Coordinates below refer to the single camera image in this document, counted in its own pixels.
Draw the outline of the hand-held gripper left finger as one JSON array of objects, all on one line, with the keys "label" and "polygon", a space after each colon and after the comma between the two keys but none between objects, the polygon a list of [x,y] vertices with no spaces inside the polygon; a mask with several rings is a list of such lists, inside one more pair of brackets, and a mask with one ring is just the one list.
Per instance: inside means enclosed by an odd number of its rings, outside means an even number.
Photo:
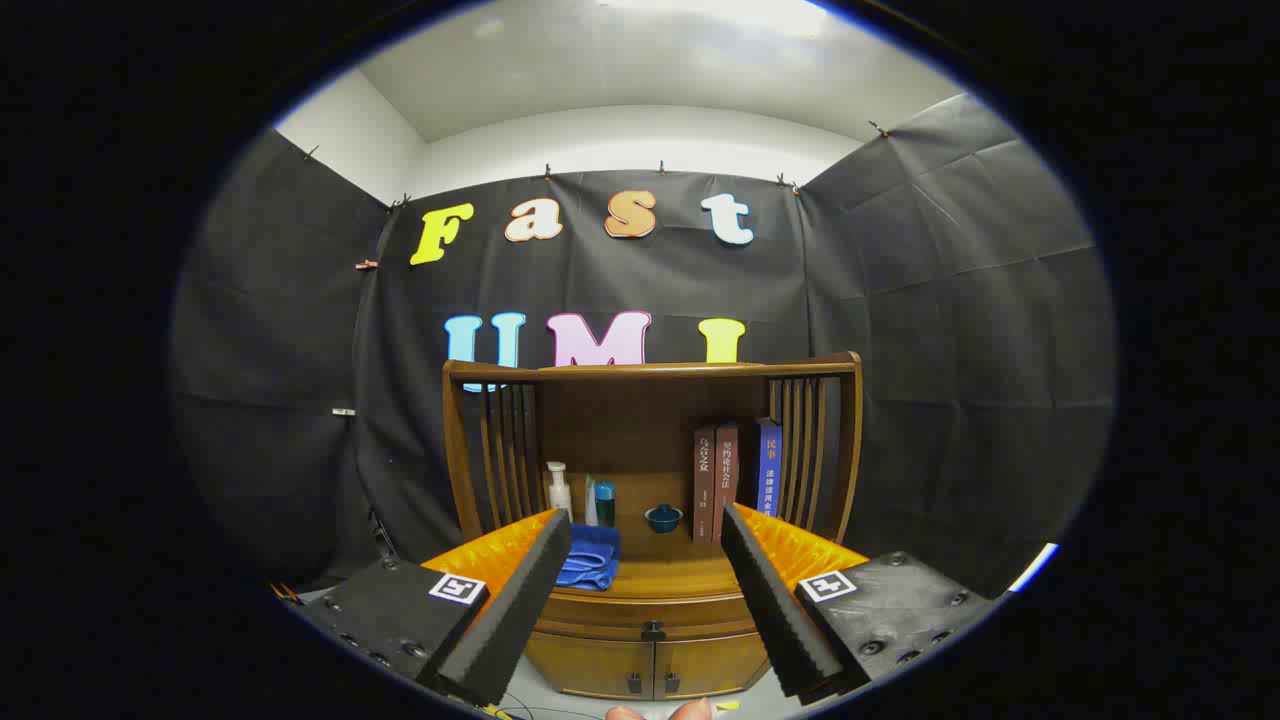
[{"label": "hand-held gripper left finger", "polygon": [[384,559],[298,615],[385,671],[474,706],[506,694],[571,546],[552,509],[426,562]]}]

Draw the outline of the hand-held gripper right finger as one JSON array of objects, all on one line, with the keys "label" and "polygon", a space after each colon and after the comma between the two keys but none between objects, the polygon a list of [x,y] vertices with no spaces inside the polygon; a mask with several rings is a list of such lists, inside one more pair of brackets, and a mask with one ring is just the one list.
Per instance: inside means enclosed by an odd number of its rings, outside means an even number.
[{"label": "hand-held gripper right finger", "polygon": [[722,548],[785,696],[820,701],[924,662],[995,601],[904,551],[867,557],[730,503]]}]

